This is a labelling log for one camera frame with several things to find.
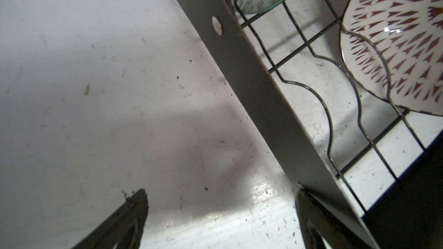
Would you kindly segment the maroon triangle patterned bowl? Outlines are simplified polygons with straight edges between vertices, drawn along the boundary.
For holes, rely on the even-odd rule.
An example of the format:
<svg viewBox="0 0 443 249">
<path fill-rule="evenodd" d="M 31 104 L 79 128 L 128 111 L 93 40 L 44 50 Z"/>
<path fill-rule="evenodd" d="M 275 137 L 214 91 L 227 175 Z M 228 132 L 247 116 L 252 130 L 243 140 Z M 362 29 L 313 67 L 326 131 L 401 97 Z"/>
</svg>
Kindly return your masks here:
<svg viewBox="0 0 443 249">
<path fill-rule="evenodd" d="M 400 108 L 443 114 L 443 0 L 350 0 L 343 61 L 365 90 Z"/>
</svg>

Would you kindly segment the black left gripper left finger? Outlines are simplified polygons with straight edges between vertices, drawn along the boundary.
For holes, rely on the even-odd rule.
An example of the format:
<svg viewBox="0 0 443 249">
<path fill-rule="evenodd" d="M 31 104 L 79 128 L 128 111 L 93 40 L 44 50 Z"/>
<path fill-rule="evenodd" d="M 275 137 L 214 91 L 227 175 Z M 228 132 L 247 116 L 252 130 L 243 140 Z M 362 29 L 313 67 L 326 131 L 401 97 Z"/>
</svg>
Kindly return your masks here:
<svg viewBox="0 0 443 249">
<path fill-rule="evenodd" d="M 110 217 L 102 222 L 75 249 L 138 249 L 148 217 L 146 191 L 139 189 L 125 199 Z"/>
</svg>

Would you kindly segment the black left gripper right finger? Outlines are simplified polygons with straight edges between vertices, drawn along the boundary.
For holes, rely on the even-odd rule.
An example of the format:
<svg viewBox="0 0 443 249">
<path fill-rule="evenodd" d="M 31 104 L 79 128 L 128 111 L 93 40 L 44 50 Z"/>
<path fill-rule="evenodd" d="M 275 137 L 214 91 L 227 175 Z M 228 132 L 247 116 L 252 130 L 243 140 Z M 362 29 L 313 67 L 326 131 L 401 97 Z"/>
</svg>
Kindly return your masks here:
<svg viewBox="0 0 443 249">
<path fill-rule="evenodd" d="M 301 186 L 295 199 L 303 242 L 307 249 L 372 249 L 374 240 L 348 200 L 328 200 Z"/>
</svg>

